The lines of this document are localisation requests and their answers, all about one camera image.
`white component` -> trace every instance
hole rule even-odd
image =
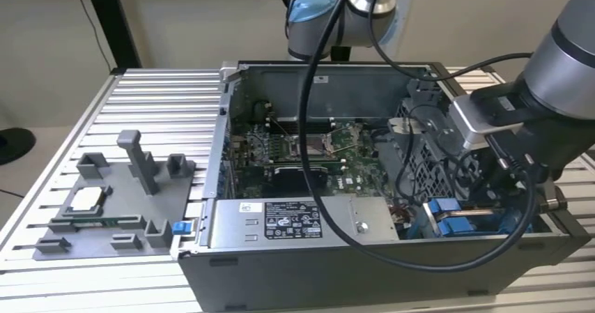
[[[82,188],[72,198],[71,207],[74,211],[87,211],[94,208],[104,198],[103,189],[99,186]]]
[[[262,213],[263,203],[240,203],[240,213]]]

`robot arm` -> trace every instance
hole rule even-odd
[[[309,60],[317,48],[330,11],[337,0],[295,0],[290,10],[289,52],[293,58]],[[374,8],[374,26],[382,35],[390,32],[397,14],[397,0],[378,0]],[[339,22],[333,30],[323,57],[331,46],[370,46],[367,13],[373,0],[349,0]]]
[[[503,130],[553,179],[595,144],[595,0],[570,0],[517,81],[457,98],[450,110],[469,149]]]

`warning label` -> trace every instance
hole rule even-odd
[[[266,203],[267,239],[322,238],[321,213],[314,201]]]

